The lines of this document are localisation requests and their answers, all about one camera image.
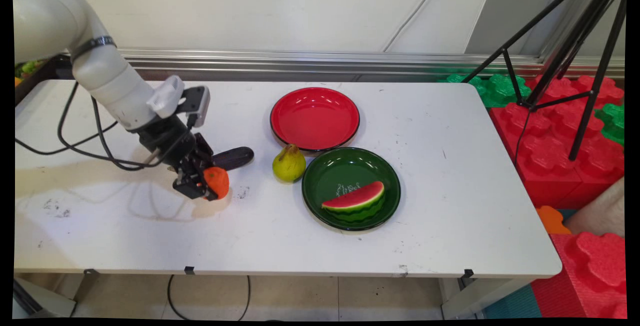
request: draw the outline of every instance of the red watermelon flesh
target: red watermelon flesh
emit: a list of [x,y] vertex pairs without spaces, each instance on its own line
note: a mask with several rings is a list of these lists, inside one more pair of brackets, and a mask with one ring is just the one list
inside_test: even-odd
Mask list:
[[322,203],[322,208],[331,212],[356,212],[374,205],[384,194],[385,185],[375,181],[364,187],[351,191],[333,200]]

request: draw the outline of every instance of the white table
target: white table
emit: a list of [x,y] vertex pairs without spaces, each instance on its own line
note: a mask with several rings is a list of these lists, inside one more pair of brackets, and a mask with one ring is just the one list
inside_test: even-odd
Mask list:
[[[473,86],[186,84],[210,88],[206,123],[196,131],[214,152],[255,152],[249,165],[229,173],[229,195],[189,200],[172,189],[175,174],[163,166],[125,172],[71,151],[40,156],[16,144],[15,271],[168,274],[192,266],[197,275],[438,277],[445,278],[450,318],[562,269]],[[16,107],[16,137],[39,150],[59,148],[57,124],[72,86],[39,84]],[[402,199],[382,226],[331,228],[307,210],[300,182],[282,184],[272,174],[282,147],[269,125],[272,106],[314,86],[352,98],[361,123],[347,145],[377,153],[398,174]],[[100,111],[103,127],[113,122]],[[64,134],[75,142],[94,132],[89,94],[80,88]],[[122,127],[105,136],[116,157],[149,154]],[[98,138],[81,147],[104,154]],[[480,279],[459,292],[450,280],[465,269]]]

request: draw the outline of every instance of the yellow pear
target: yellow pear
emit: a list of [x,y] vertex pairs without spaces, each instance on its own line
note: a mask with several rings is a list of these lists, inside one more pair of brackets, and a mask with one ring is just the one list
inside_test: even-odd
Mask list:
[[284,182],[293,182],[305,172],[307,160],[295,144],[288,144],[273,160],[272,166],[276,177]]

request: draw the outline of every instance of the watermelon slice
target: watermelon slice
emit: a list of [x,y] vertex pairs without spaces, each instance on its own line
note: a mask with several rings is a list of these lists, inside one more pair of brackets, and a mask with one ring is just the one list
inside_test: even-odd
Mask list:
[[373,217],[384,204],[385,185],[380,181],[322,203],[322,208],[344,221]]

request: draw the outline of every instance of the floor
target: floor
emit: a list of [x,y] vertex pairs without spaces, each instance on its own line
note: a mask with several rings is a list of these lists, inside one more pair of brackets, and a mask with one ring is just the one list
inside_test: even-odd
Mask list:
[[[167,275],[100,275],[74,317],[179,319]],[[246,276],[177,275],[174,306],[190,319],[235,320],[247,303]],[[251,276],[244,321],[442,319],[436,278]]]

